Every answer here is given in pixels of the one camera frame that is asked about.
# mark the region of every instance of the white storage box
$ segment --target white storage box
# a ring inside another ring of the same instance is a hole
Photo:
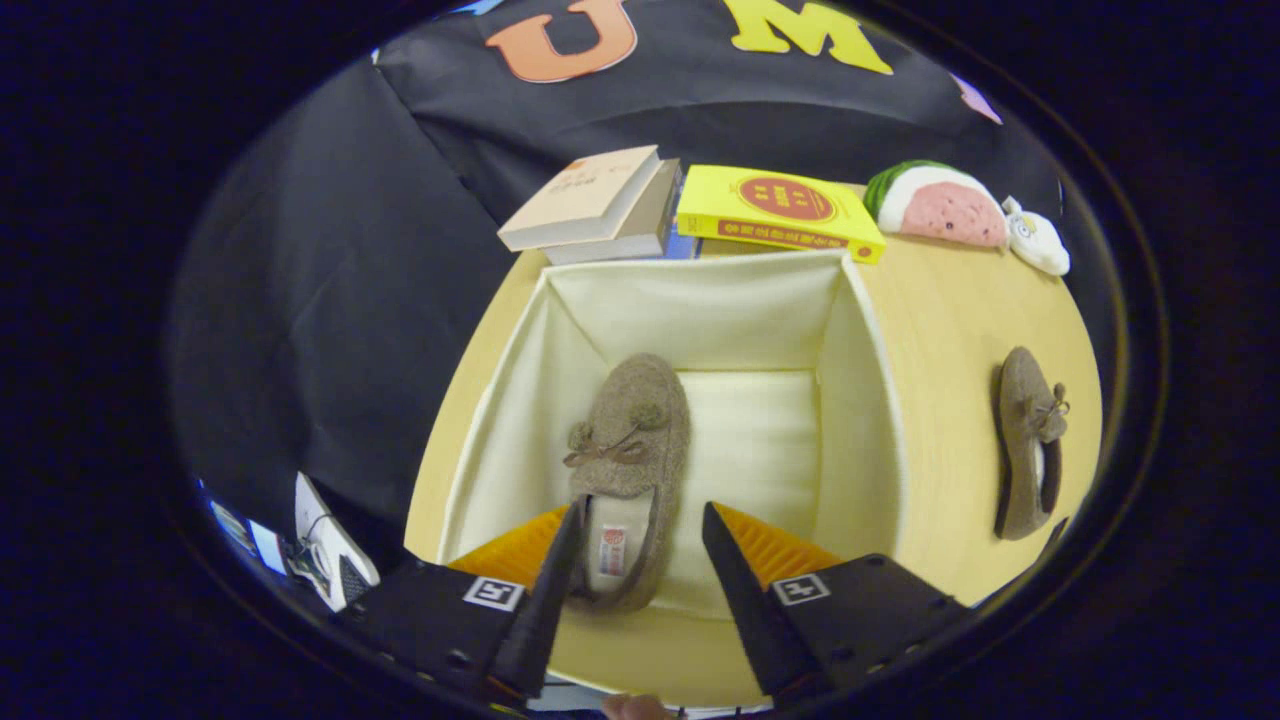
[[[547,269],[476,407],[440,560],[570,502],[570,428],[635,352],[666,357],[689,398],[671,565],[643,611],[620,619],[566,610],[552,670],[607,691],[678,692],[620,685],[593,648],[579,646],[608,638],[609,656],[660,652],[653,661],[668,664],[728,656],[716,662],[735,676],[717,687],[745,688],[745,697],[724,697],[745,703],[758,691],[701,544],[703,505],[722,502],[851,559],[893,555],[908,501],[884,348],[845,251]],[[682,628],[677,646],[646,646],[666,625]],[[686,689],[705,688],[710,680],[698,676],[707,671],[690,667]]]

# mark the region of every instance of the stack of books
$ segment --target stack of books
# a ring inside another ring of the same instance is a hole
[[[658,146],[573,160],[498,229],[512,251],[539,249],[553,265],[662,258],[680,160]]]
[[[707,243],[739,255],[847,247],[878,263],[884,238],[852,187],[750,168],[662,160],[658,146],[573,160],[498,229],[512,251],[553,265],[639,258],[690,259]]]

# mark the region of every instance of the slipper pom-pom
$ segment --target slipper pom-pom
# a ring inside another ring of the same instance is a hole
[[[667,410],[657,402],[640,402],[631,407],[627,419],[641,430],[657,430],[667,425]]]
[[[591,437],[591,423],[573,423],[568,432],[568,448],[573,452],[586,451],[586,438]]]

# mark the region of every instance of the orange letter u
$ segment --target orange letter u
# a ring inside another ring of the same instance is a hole
[[[622,0],[577,0],[571,13],[586,13],[600,40],[595,47],[573,55],[561,55],[547,37],[550,15],[535,15],[485,41],[497,47],[511,72],[526,82],[561,82],[603,70],[626,59],[636,49],[636,28],[622,9]]]

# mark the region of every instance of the yellow letter m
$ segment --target yellow letter m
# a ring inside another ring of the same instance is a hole
[[[724,0],[737,35],[733,46],[750,53],[788,53],[791,42],[817,58],[831,38],[831,56],[855,68],[865,68],[887,76],[893,74],[876,49],[867,41],[858,20],[814,3],[806,3],[799,13],[777,0]],[[773,35],[778,31],[791,42]]]

